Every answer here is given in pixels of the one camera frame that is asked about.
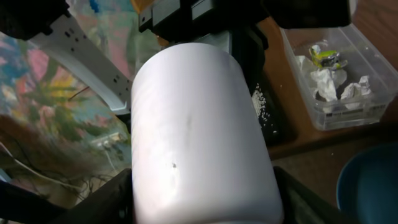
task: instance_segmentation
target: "white cylinder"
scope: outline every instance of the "white cylinder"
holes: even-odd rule
[[[132,183],[138,223],[281,223],[282,202],[239,64],[180,44],[132,87]]]

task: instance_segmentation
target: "plastic bin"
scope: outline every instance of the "plastic bin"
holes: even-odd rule
[[[381,119],[398,91],[398,73],[354,25],[330,29],[281,29],[281,32],[286,57],[317,129],[347,128],[376,123]],[[369,75],[372,93],[331,102],[316,100],[305,78],[309,74],[302,74],[295,60],[296,55],[311,58],[308,50],[314,44],[318,44],[322,51],[336,50],[341,53],[341,59],[348,61],[344,67],[347,80],[336,90],[339,99],[347,85],[359,82],[364,75]],[[349,103],[359,103],[360,106],[349,110],[346,107]]]

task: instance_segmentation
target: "transparent box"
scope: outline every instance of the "transparent box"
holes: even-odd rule
[[[380,52],[353,25],[329,29],[281,29],[287,60],[293,71],[301,96],[313,125],[319,130],[347,128],[379,122],[388,104],[398,91],[398,73]],[[336,50],[342,60],[347,80],[342,88],[357,83],[362,76],[369,76],[371,94],[357,98],[325,102],[313,97],[305,75],[302,74],[295,56],[311,58],[309,48],[318,44],[322,51]],[[337,89],[340,99],[342,90]],[[346,105],[359,106],[349,110]]]

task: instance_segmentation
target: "white cable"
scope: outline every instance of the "white cable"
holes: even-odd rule
[[[109,156],[107,150],[105,149],[104,151],[105,151],[106,157],[108,158],[109,163],[111,164],[111,166],[112,166],[112,168],[113,168],[113,171],[115,171],[115,172],[118,174],[119,172],[118,172],[118,171],[116,170],[116,168],[114,167],[113,162],[112,162],[112,160],[111,160],[111,157]]]
[[[60,184],[60,185],[64,185],[66,187],[71,187],[71,188],[74,188],[74,189],[81,190],[81,187],[77,187],[77,186],[74,186],[74,185],[66,184],[66,183],[63,183],[63,182],[61,182],[59,180],[51,179],[50,177],[46,177],[46,176],[44,176],[44,175],[32,170],[30,167],[28,167],[27,165],[23,164],[21,161],[17,160],[2,142],[0,142],[0,146],[2,146],[2,148],[4,150],[6,150],[6,152],[11,156],[11,158],[13,158],[20,166],[22,166],[23,168],[31,171],[33,174],[36,174],[37,176],[39,176],[39,177],[41,177],[43,179],[49,180],[51,182],[54,182],[54,183],[57,183],[57,184]]]

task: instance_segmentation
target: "brown table surface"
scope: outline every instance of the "brown table surface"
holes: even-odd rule
[[[354,16],[354,25],[398,70],[398,26],[389,24],[395,21],[398,21],[398,1],[396,0],[360,0]],[[390,104],[379,124],[335,131],[315,129],[285,57],[279,27],[272,18],[267,18],[259,25],[269,41],[264,66],[265,75],[295,132],[295,138],[291,141],[268,148],[271,159],[291,156],[364,136],[391,134],[398,129],[397,98]]]

